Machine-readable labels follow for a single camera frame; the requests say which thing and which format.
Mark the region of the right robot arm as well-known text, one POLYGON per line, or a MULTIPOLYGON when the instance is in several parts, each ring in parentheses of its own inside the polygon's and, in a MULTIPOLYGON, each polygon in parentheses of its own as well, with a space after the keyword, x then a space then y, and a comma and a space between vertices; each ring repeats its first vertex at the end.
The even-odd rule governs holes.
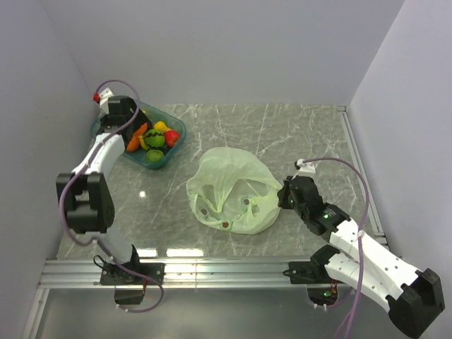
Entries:
POLYGON ((278 192, 279 207, 295 211, 327 245, 310 258, 315 280, 345 283, 367 296, 409 338, 420 338, 445 309, 440 277, 420 270, 359 232, 339 207, 323 201, 311 177, 287 177, 278 192))

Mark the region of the yellow fruit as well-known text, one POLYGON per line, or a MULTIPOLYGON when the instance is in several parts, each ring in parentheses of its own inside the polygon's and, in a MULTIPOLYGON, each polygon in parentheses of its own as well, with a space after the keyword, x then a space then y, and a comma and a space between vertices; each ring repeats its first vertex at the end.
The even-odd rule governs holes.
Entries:
POLYGON ((142 149, 148 151, 148 150, 149 150, 149 146, 148 146, 148 144, 146 143, 146 141, 145 141, 145 139, 144 139, 144 136, 143 136, 143 135, 138 135, 138 139, 139 139, 139 141, 140 141, 140 144, 141 144, 142 149))

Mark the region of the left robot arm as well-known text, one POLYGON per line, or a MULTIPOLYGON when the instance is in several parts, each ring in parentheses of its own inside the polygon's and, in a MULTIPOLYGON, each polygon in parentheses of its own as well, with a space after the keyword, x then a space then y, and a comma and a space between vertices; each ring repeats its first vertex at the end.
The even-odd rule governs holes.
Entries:
POLYGON ((124 284, 147 281, 134 245, 113 226, 115 209, 107 176, 138 129, 141 110, 130 97, 101 99, 104 122, 82 163, 56 178, 59 212, 64 230, 79 246, 96 244, 106 255, 104 270, 124 284))

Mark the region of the light green plastic bag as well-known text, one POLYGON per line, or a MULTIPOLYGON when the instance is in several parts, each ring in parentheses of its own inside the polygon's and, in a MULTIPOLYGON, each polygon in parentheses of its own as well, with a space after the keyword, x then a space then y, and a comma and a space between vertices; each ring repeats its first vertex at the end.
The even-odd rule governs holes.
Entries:
POLYGON ((281 188, 254 154, 228 147, 206 151, 186 182, 189 206, 200 223, 246 235, 258 234, 276 221, 281 188))

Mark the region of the green apple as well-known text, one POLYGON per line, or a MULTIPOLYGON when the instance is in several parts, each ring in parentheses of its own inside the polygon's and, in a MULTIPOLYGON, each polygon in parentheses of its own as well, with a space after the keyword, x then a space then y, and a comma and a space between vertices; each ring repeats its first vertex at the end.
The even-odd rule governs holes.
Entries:
POLYGON ((144 139, 150 148, 160 148, 165 145, 165 134, 156 129, 150 129, 144 134, 144 139))

